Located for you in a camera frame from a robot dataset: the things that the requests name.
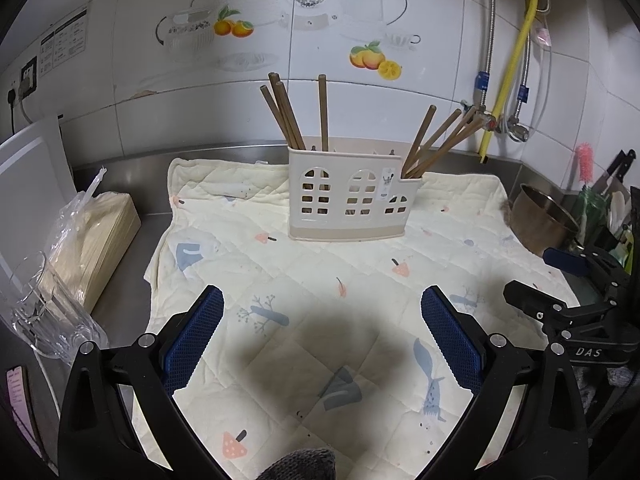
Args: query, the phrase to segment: wall pipe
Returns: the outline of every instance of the wall pipe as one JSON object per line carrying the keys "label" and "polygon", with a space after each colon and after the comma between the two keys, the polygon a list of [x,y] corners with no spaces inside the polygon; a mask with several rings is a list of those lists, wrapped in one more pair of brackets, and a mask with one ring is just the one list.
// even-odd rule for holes
{"label": "wall pipe", "polygon": [[[538,8],[538,0],[530,0],[529,1],[529,9],[527,9],[527,15],[525,16],[524,23],[522,23],[522,28],[518,34],[518,39],[516,40],[516,44],[513,47],[513,51],[511,53],[511,58],[507,65],[507,70],[500,85],[500,91],[498,92],[498,97],[495,101],[494,109],[492,110],[491,115],[494,118],[499,118],[504,110],[504,105],[507,102],[507,98],[509,96],[509,92],[511,89],[511,83],[515,76],[515,72],[517,69],[518,61],[520,60],[520,55],[524,49],[524,44],[527,41],[527,37],[529,35],[529,31],[531,25],[533,24],[533,20],[536,17],[536,10]],[[484,131],[482,136],[482,142],[480,143],[480,149],[478,153],[480,155],[480,162],[484,162],[486,160],[486,152],[489,148],[489,142],[491,141],[492,132],[487,129]]]}
{"label": "wall pipe", "polygon": [[481,112],[486,108],[486,93],[489,88],[489,77],[491,74],[491,62],[494,56],[494,35],[495,35],[495,0],[489,0],[489,30],[486,40],[486,61],[484,71],[478,72],[476,76],[476,89],[481,92],[480,106]]}
{"label": "wall pipe", "polygon": [[[551,10],[551,0],[546,0],[545,7],[542,9],[536,9],[536,13],[542,16],[546,16]],[[527,36],[527,42],[525,43],[524,60],[522,62],[522,75],[520,77],[520,88],[518,89],[518,97],[516,99],[515,108],[513,114],[506,123],[503,124],[503,129],[509,134],[511,140],[515,142],[527,142],[529,140],[529,129],[526,126],[520,124],[520,111],[522,105],[527,103],[529,99],[529,88],[527,87],[527,81],[529,80],[529,67],[531,60],[531,32]]]}

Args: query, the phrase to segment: lemon decal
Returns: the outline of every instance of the lemon decal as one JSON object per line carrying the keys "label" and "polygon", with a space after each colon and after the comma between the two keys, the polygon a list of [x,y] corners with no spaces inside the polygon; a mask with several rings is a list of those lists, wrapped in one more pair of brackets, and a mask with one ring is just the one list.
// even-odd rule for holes
{"label": "lemon decal", "polygon": [[395,61],[383,61],[378,67],[378,73],[382,79],[395,81],[402,75],[402,67]]}

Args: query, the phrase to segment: pink bottle brush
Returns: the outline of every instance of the pink bottle brush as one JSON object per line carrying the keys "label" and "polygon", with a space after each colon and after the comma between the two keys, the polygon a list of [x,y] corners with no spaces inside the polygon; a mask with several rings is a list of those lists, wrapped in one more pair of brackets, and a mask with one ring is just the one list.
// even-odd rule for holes
{"label": "pink bottle brush", "polygon": [[[584,142],[575,148],[575,155],[578,157],[578,164],[580,165],[580,182],[587,187],[593,182],[593,148],[588,142]],[[582,214],[580,215],[580,231],[578,232],[578,241],[584,245],[587,231],[587,205],[588,197],[583,189],[580,192],[584,206],[582,208]]]}
{"label": "pink bottle brush", "polygon": [[593,182],[593,148],[584,142],[576,146],[575,155],[580,165],[580,182],[590,184]]}

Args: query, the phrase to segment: paper towel stack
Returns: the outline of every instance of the paper towel stack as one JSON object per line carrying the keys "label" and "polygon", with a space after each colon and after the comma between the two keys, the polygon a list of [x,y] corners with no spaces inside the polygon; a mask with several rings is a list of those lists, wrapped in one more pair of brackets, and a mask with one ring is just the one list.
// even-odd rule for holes
{"label": "paper towel stack", "polygon": [[87,312],[140,228],[140,217],[128,194],[106,192],[79,213],[75,236],[67,237],[49,259]]}

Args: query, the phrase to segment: gray fabric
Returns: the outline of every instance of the gray fabric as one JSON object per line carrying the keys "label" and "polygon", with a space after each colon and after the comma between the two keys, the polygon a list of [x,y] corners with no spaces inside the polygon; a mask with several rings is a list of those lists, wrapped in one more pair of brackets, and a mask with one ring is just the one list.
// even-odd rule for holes
{"label": "gray fabric", "polygon": [[335,480],[334,452],[299,449],[278,460],[257,480]]}
{"label": "gray fabric", "polygon": [[595,386],[589,384],[590,369],[585,366],[574,366],[575,380],[580,390],[580,400],[582,401],[582,409],[586,413],[591,405],[591,401],[596,394]]}
{"label": "gray fabric", "polygon": [[[609,384],[618,388],[626,388],[634,379],[634,372],[629,370],[626,366],[620,368],[607,368],[607,375],[609,378]],[[640,383],[640,376],[637,376],[634,382],[636,384]]]}

